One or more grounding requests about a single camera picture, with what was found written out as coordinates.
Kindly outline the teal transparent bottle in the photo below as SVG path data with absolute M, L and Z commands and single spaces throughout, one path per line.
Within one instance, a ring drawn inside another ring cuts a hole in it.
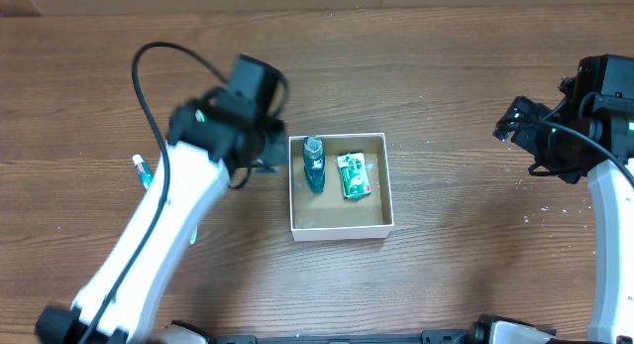
M 304 139 L 302 157 L 307 183 L 313 193 L 322 193 L 325 187 L 325 154 L 320 138 Z

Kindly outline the green soap packet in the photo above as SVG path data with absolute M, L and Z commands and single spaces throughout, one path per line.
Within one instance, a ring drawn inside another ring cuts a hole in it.
M 337 166 L 345 199 L 359 200 L 371 194 L 370 178 L 363 153 L 347 153 L 337 157 Z

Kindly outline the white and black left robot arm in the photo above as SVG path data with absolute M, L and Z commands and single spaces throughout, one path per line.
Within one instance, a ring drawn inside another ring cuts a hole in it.
M 287 161 L 281 110 L 288 81 L 273 66 L 239 56 L 229 81 L 188 100 L 158 136 L 154 180 L 113 251 L 70 308 L 45 307 L 43 343 L 144 343 L 193 229 L 232 187 L 235 171 Z

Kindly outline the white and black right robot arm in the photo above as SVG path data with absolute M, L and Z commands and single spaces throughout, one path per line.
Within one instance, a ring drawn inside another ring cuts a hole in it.
M 493 136 L 531 154 L 533 176 L 586 178 L 595 218 L 595 290 L 586 340 L 633 340 L 633 60 L 581 59 L 550 109 L 516 97 Z

